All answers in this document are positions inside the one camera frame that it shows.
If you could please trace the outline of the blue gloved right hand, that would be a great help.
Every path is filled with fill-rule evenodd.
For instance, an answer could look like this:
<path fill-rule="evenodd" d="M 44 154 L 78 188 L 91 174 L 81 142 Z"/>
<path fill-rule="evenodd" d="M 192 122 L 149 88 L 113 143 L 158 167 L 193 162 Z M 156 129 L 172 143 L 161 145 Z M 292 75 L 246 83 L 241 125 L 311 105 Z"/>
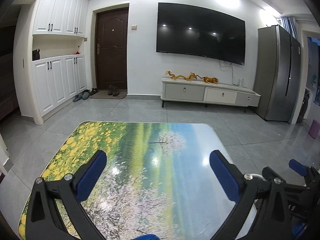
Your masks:
<path fill-rule="evenodd" d="M 296 240 L 296 239 L 299 239 L 304 231 L 306 230 L 307 228 L 307 224 L 302 222 L 302 221 L 298 221 L 294 224 L 293 228 L 292 228 L 292 232 L 291 232 L 291 239 L 292 240 Z"/>

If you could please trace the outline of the blue gloved left hand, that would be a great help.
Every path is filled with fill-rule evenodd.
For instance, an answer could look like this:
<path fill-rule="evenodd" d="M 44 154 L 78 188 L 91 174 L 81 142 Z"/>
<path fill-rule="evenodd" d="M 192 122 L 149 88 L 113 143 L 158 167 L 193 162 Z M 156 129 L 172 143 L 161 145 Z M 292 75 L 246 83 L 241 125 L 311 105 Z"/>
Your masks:
<path fill-rule="evenodd" d="M 146 235 L 142 235 L 137 238 L 134 238 L 132 240 L 159 240 L 159 237 L 154 234 L 146 234 Z"/>

